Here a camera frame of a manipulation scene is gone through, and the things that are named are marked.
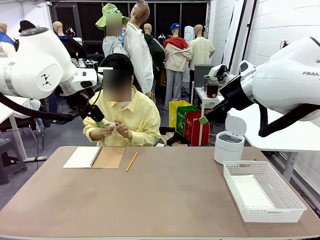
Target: white basket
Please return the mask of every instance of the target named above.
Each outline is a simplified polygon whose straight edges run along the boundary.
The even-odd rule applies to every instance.
[[[266,161],[225,161],[223,175],[245,222],[296,223],[307,209]],[[253,175],[275,208],[247,207],[232,176]]]

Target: yellow shopping bag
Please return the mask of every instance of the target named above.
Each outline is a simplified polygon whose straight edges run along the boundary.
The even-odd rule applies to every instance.
[[[187,101],[171,101],[169,102],[169,126],[176,127],[177,123],[177,107],[191,106]]]

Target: table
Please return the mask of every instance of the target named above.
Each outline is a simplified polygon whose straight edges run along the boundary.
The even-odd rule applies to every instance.
[[[283,116],[268,109],[268,122]],[[297,121],[289,127],[276,131],[269,136],[260,137],[260,110],[253,104],[242,111],[232,108],[228,114],[243,119],[246,123],[245,138],[249,144],[263,151],[289,152],[283,176],[289,181],[294,170],[296,158],[300,151],[320,151],[320,127],[310,121]]]
[[[193,104],[194,100],[194,91],[198,94],[199,98],[202,100],[202,107],[201,107],[201,117],[205,114],[205,105],[206,104],[217,104],[220,101],[217,98],[210,98],[207,97],[207,94],[201,89],[201,87],[195,87],[195,82],[192,82],[192,89],[191,89],[191,102]],[[202,139],[202,129],[203,126],[200,124],[200,134],[199,134],[199,146],[201,146],[201,139]]]
[[[24,98],[24,97],[18,97],[18,96],[6,96],[8,97],[10,100],[14,101],[16,104],[22,105],[24,104],[26,101],[28,101],[28,98]],[[10,123],[12,126],[12,130],[13,130],[13,135],[14,135],[14,139],[15,142],[18,146],[20,155],[22,156],[23,160],[25,161],[27,159],[27,154],[25,151],[25,147],[24,144],[22,142],[21,136],[20,136],[20,132],[19,129],[17,127],[17,123],[16,123],[16,119],[14,116],[14,110],[12,110],[11,108],[3,105],[2,103],[0,103],[0,124],[6,120],[7,118],[10,119]]]
[[[213,160],[212,146],[127,147],[118,169],[63,168],[75,149],[58,148],[2,209],[0,237],[295,240],[320,236],[320,220],[306,203],[297,223],[244,222],[223,166]],[[242,159],[268,161],[254,147],[245,147]]]

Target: red shopping bag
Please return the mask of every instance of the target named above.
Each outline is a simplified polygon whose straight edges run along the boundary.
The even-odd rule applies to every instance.
[[[201,111],[190,111],[185,114],[184,138],[191,146],[199,145]],[[201,145],[209,144],[210,124],[202,126]]]

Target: pencil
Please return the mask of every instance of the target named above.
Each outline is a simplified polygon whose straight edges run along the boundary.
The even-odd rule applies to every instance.
[[[132,160],[131,160],[131,162],[130,162],[129,166],[128,166],[128,167],[127,167],[127,169],[125,170],[126,172],[128,172],[128,170],[130,169],[130,167],[131,167],[132,163],[133,163],[133,162],[134,162],[134,160],[136,159],[137,154],[138,154],[138,152],[136,152],[136,153],[135,153],[135,155],[133,156],[133,158],[132,158]]]

